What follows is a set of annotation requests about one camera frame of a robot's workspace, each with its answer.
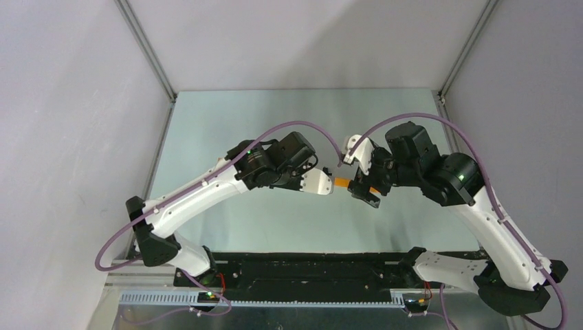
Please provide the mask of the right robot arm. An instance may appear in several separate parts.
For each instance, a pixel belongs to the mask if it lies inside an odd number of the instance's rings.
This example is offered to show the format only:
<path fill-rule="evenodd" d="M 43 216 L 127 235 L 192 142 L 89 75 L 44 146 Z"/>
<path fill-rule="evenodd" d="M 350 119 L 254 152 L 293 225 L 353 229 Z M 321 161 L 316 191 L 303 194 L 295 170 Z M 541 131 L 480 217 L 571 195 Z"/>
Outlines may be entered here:
<path fill-rule="evenodd" d="M 560 282 L 567 266 L 542 255 L 490 197 L 479 165 L 464 153 L 440 153 L 427 130 L 413 122 L 386 132 L 387 147 L 352 135 L 344 143 L 346 164 L 357 163 L 351 195 L 378 208 L 392 188 L 415 187 L 427 199 L 456 213 L 486 257 L 470 260 L 412 248 L 400 261 L 408 287 L 439 282 L 471 292 L 504 316 L 538 313 L 550 299 L 551 281 Z"/>

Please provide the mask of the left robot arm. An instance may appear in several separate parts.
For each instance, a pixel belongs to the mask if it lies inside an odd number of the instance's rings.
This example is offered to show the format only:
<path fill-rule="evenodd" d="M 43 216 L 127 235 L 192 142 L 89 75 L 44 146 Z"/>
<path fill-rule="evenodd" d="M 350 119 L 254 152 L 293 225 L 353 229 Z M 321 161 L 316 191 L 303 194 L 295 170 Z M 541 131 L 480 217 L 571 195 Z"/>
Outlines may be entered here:
<path fill-rule="evenodd" d="M 125 203 L 143 264 L 173 265 L 201 286 L 216 281 L 217 267 L 206 246 L 196 246 L 176 231 L 214 205 L 255 188 L 282 188 L 329 195 L 334 180 L 319 169 L 316 151 L 296 131 L 281 140 L 244 140 L 204 175 L 157 199 L 138 196 Z"/>

